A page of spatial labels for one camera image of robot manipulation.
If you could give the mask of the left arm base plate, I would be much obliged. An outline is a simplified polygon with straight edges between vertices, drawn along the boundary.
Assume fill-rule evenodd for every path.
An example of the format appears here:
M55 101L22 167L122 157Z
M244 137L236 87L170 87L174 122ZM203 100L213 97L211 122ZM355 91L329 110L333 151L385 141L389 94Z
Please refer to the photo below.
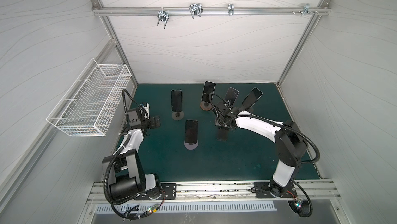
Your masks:
M161 192L159 189L155 188L149 191L149 193L140 195L139 197L135 198L135 201L155 201L155 200L175 200L176 198L176 183L161 183Z

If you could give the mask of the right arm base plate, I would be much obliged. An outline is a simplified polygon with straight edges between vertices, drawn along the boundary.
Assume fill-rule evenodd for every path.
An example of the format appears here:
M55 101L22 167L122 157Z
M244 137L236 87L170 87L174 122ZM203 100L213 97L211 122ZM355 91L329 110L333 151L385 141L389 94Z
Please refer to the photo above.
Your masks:
M285 187L278 185L273 180L269 182L254 182L251 193L255 194L256 198L297 198L292 181Z

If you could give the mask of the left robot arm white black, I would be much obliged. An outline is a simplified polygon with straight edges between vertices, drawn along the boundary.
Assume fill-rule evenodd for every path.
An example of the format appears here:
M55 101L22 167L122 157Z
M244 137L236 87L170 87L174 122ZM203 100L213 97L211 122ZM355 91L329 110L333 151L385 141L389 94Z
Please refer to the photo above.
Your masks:
M160 117L141 120L128 127L120 137L118 149L102 160L103 192L112 205L121 205L129 200L146 195L151 200L161 196L161 183L156 174L146 174L138 151L145 131L160 127Z

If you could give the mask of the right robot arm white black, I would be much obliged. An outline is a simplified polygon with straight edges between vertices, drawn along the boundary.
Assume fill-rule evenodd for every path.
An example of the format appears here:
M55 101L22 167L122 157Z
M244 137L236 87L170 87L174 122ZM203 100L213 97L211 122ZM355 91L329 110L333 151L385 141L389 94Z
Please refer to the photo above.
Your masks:
M259 134L276 145L278 163L273 177L264 188L275 198L282 197L303 164L314 164L320 159L316 144L293 121L278 122L254 115L242 108L226 104L212 107L218 124L224 128L240 128Z

